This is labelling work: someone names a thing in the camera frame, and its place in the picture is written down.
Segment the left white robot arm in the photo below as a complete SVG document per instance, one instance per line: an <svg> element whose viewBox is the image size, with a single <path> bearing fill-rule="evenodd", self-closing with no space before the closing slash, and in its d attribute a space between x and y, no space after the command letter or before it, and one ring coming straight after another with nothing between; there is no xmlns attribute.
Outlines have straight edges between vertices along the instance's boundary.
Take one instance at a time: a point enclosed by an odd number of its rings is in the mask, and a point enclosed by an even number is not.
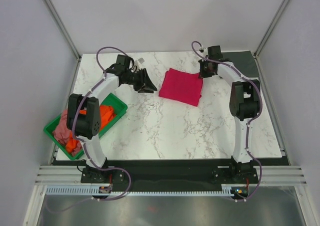
<svg viewBox="0 0 320 226"><path fill-rule="evenodd" d="M118 55L116 62L103 69L101 77L86 94L71 94L68 99L68 129L80 141L87 157L86 163L95 167L92 176L98 182L106 182L110 171L104 167L105 157L99 139L102 126L100 105L103 100L121 85L131 85L137 93L154 93L156 86L142 67L144 59L134 60L127 55Z"/></svg>

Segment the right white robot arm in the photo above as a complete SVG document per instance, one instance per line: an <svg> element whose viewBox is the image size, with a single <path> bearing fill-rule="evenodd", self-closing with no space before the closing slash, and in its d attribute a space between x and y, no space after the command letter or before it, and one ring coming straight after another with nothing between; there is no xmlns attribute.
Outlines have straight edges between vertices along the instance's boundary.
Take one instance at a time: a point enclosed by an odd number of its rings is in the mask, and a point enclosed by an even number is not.
<svg viewBox="0 0 320 226"><path fill-rule="evenodd" d="M262 113L263 102L258 79L243 75L235 65L224 59L220 46L194 50L199 60L199 77L219 76L230 85L229 110L235 122L235 146L232 159L238 164L253 160L250 152L253 121Z"/></svg>

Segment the magenta t-shirt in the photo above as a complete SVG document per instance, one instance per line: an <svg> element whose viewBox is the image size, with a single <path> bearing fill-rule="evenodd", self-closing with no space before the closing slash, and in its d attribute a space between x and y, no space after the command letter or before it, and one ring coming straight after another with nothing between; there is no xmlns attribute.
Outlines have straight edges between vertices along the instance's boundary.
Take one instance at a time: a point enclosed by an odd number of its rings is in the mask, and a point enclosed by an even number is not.
<svg viewBox="0 0 320 226"><path fill-rule="evenodd" d="M199 73L191 74L170 68L165 73L158 95L197 107L202 96L203 83Z"/></svg>

